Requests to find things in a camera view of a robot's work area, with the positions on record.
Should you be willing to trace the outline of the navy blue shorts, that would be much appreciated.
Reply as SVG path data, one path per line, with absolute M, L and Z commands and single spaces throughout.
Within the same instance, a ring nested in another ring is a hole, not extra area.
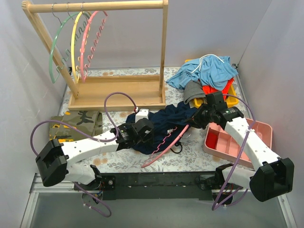
M 186 120 L 196 111 L 196 107 L 191 108 L 189 104 L 179 102 L 177 106 L 171 104 L 155 113 L 149 112 L 148 119 L 154 126 L 153 140 L 139 142 L 131 148 L 145 155 L 164 151 L 187 125 Z

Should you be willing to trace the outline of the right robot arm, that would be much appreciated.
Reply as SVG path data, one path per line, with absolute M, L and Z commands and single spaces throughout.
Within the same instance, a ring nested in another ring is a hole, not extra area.
M 294 163 L 273 152 L 243 113 L 237 107 L 228 107 L 221 92 L 207 95 L 206 100 L 186 122 L 198 129 L 205 129 L 209 123 L 217 124 L 238 143 L 240 153 L 245 153 L 253 165 L 252 171 L 240 169 L 236 163 L 219 166 L 215 184 L 221 190 L 231 184 L 248 189 L 260 202 L 291 192 Z

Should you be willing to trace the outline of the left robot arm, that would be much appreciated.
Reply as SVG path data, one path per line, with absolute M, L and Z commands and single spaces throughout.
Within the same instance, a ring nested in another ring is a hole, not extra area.
M 62 181 L 78 182 L 96 190 L 101 184 L 100 171 L 94 165 L 81 165 L 79 162 L 104 152 L 129 149 L 143 142 L 150 143 L 153 130 L 153 123 L 143 118 L 78 141 L 50 140 L 36 157 L 42 183 L 45 187 L 51 187 Z

